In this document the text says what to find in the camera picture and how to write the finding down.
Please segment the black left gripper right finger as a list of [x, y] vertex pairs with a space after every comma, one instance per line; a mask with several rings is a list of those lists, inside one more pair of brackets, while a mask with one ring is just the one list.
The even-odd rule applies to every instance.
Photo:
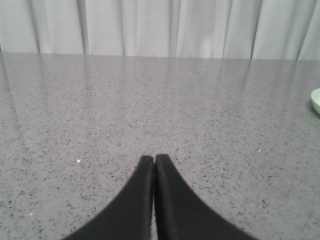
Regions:
[[160, 240], [252, 240], [208, 207], [167, 154], [155, 157], [154, 206]]

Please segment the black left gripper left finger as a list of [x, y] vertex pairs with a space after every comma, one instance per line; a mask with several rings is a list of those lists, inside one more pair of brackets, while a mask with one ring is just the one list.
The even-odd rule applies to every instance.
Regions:
[[144, 155], [118, 195], [66, 240], [149, 240], [153, 210], [154, 162]]

